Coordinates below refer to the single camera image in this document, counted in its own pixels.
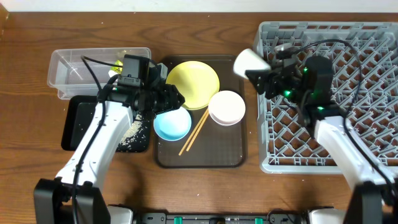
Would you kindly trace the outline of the blue bowl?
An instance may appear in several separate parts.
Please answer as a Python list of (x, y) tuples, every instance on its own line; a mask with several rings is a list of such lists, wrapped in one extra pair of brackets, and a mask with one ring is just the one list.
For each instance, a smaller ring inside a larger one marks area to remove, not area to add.
[(154, 120), (155, 133), (166, 141), (178, 141), (184, 138), (191, 127), (190, 113), (183, 107), (159, 114)]

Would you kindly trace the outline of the white cup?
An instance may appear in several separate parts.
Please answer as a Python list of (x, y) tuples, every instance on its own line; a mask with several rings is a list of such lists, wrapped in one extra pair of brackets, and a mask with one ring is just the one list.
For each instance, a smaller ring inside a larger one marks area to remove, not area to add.
[(243, 50), (235, 59), (233, 72), (241, 78), (248, 79), (246, 70), (271, 70), (271, 66), (251, 49)]

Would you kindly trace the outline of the rice grains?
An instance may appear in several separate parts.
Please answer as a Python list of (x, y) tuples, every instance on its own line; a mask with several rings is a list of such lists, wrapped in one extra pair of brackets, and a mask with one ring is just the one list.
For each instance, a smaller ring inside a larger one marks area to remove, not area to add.
[(147, 147), (146, 129), (146, 122), (142, 115), (138, 113), (131, 127), (122, 137), (118, 145), (118, 150), (129, 152), (144, 151)]

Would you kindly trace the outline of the green snack wrapper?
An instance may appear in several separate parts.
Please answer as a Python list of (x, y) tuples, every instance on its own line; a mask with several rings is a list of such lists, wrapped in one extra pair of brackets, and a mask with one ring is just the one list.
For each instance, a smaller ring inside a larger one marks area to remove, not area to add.
[(120, 75), (122, 73), (123, 63), (120, 60), (117, 60), (113, 67), (110, 68), (108, 75), (113, 77), (114, 75)]

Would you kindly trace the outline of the pink bowl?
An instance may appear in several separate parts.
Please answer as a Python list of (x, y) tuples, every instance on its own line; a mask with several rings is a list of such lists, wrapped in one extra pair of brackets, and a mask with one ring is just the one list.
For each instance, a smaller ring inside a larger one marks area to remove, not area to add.
[(246, 105), (236, 92), (223, 90), (211, 97), (208, 111), (213, 121), (219, 125), (232, 126), (243, 119)]

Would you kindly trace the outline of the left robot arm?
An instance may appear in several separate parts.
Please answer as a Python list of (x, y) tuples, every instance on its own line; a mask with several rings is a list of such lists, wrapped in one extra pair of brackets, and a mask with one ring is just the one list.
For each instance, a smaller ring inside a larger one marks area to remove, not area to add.
[(107, 205), (104, 179), (116, 149), (134, 122), (133, 112), (150, 117), (177, 110), (185, 102), (175, 85), (151, 90), (106, 84), (76, 151), (53, 180), (40, 179), (34, 189), (37, 223), (132, 223), (133, 211)]

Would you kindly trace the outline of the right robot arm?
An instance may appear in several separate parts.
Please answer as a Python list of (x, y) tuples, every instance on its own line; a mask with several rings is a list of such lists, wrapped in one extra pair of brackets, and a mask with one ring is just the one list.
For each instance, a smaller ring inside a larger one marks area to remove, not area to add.
[(312, 56), (296, 75), (290, 58), (269, 65), (257, 54), (234, 63), (234, 72), (249, 80), (267, 99), (281, 95), (295, 103), (298, 119), (342, 171), (353, 194), (347, 211), (318, 208), (307, 223), (397, 223), (397, 174), (376, 160), (360, 140), (346, 112), (331, 100), (332, 62)]

